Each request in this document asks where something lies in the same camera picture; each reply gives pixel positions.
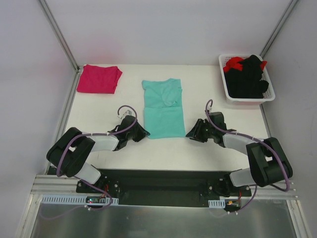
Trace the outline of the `teal t shirt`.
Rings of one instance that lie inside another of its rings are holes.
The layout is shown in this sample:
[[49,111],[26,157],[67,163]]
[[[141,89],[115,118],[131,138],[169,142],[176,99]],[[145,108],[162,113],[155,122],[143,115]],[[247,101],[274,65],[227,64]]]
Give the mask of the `teal t shirt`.
[[180,79],[142,81],[144,126],[150,139],[185,137]]

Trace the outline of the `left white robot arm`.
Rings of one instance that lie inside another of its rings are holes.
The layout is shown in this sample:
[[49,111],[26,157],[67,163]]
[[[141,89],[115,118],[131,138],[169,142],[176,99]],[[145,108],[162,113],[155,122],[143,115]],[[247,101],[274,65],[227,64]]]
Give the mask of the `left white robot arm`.
[[46,159],[56,166],[58,176],[75,177],[87,182],[88,188],[99,193],[104,189],[102,172],[87,162],[92,152],[118,151],[128,141],[139,142],[150,136],[134,116],[125,116],[107,133],[83,133],[72,127],[49,149]]

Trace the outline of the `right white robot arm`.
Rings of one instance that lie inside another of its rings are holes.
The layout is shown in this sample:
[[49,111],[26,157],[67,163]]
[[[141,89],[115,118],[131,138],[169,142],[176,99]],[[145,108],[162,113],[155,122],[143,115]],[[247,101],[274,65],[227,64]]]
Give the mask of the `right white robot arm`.
[[186,137],[201,143],[212,139],[215,144],[238,151],[248,158],[249,167],[229,172],[212,187],[214,193],[230,197],[250,185],[272,186],[280,191],[290,190],[293,169],[278,139],[257,139],[227,129],[221,112],[207,112],[206,119],[198,119]]

